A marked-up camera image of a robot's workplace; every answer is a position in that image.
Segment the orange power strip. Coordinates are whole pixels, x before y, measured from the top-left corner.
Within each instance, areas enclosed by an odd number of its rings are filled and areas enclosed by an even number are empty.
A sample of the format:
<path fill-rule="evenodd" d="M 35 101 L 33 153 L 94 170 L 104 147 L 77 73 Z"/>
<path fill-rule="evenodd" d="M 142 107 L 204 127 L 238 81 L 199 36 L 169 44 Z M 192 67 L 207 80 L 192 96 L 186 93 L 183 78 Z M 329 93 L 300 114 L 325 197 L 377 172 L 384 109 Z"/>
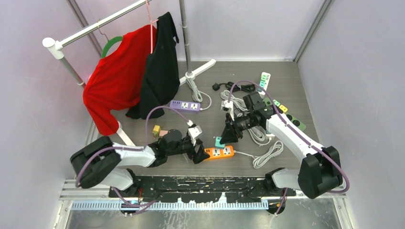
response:
<path fill-rule="evenodd" d="M 234 149 L 232 146 L 225 146 L 225 148 L 206 148 L 205 152 L 209 155 L 207 160 L 217 160 L 232 158 L 234 156 Z"/>

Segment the pink plug adapter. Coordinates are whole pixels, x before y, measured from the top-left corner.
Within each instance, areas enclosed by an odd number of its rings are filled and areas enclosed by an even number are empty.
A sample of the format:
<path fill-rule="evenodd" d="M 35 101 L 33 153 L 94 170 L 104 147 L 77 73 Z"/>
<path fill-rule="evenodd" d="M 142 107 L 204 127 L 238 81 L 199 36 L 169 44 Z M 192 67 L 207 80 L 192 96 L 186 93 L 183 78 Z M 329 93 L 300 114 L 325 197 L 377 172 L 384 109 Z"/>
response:
<path fill-rule="evenodd" d="M 168 130 L 160 130 L 159 137 L 163 137 L 168 133 Z"/>

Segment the purple power strip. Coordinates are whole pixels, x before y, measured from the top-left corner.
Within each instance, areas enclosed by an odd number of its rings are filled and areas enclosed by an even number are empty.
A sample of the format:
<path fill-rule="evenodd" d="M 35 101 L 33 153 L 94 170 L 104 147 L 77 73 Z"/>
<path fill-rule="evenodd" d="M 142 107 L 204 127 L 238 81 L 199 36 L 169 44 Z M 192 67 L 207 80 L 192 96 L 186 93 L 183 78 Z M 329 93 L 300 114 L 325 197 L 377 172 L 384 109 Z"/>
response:
<path fill-rule="evenodd" d="M 171 100 L 169 107 L 185 113 L 198 114 L 201 111 L 201 104 L 197 102 Z"/>

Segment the yellow plug adapter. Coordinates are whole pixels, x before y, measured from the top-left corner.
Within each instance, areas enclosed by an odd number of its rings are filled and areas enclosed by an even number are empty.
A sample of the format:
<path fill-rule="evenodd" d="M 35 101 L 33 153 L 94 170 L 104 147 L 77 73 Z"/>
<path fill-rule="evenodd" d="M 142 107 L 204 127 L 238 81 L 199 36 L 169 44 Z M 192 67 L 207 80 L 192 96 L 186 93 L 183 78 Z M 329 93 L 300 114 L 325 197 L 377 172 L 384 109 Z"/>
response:
<path fill-rule="evenodd" d="M 158 138 L 160 136 L 161 127 L 159 125 L 154 125 L 152 134 L 153 138 Z"/>

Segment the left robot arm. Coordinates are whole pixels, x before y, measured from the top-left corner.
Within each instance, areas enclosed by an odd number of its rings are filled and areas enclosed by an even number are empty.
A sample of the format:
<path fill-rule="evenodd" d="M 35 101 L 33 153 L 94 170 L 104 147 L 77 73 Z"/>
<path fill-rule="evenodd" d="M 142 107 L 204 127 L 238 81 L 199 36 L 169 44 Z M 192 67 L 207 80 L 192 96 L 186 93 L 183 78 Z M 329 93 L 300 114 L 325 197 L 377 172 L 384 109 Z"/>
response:
<path fill-rule="evenodd" d="M 83 189 L 108 185 L 133 197 L 139 191 L 139 183 L 131 166 L 158 167 L 170 156 L 180 154 L 198 164 L 210 157 L 201 135 L 199 126 L 190 127 L 186 136 L 172 129 L 146 146 L 127 146 L 112 142 L 108 136 L 100 137 L 70 157 L 76 173 L 75 185 Z"/>

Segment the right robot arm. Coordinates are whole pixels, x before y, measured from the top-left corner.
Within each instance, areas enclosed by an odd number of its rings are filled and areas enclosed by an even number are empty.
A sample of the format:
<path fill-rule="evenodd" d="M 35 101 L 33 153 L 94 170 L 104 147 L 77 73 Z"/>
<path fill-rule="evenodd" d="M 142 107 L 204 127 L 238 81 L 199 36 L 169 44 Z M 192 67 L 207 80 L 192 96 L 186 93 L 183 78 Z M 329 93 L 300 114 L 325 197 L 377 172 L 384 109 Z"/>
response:
<path fill-rule="evenodd" d="M 265 189 L 277 196 L 284 188 L 301 190 L 314 199 L 343 184 L 340 155 L 336 148 L 312 140 L 297 128 L 277 106 L 265 102 L 258 92 L 243 97 L 247 108 L 242 116 L 234 114 L 231 100 L 223 100 L 221 109 L 226 112 L 221 144 L 237 143 L 243 131 L 260 126 L 275 135 L 298 159 L 300 168 L 275 169 L 265 176 Z"/>

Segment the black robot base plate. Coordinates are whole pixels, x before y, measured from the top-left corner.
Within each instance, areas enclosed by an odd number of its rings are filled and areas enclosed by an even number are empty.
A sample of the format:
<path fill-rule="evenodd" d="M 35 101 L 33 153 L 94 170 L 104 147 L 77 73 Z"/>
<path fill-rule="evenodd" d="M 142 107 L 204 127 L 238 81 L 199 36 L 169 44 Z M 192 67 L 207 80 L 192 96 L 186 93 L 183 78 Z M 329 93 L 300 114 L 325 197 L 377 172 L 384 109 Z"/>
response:
<path fill-rule="evenodd" d="M 256 203 L 265 198 L 279 199 L 283 189 L 272 188 L 264 177 L 136 176 L 133 186 L 119 192 L 124 199 L 142 202 Z"/>

